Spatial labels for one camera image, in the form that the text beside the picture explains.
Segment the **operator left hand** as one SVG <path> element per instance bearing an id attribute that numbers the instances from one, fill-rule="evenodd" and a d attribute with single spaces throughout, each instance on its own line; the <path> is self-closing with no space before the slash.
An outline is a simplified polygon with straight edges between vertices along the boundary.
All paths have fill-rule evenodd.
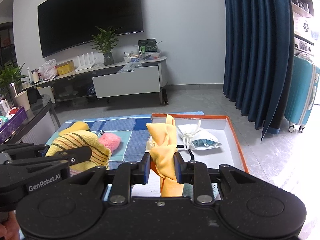
<path id="1" fill-rule="evenodd" d="M 5 240 L 20 240 L 20 226 L 14 211 L 9 212 L 8 220 L 0 225 L 0 237 Z"/>

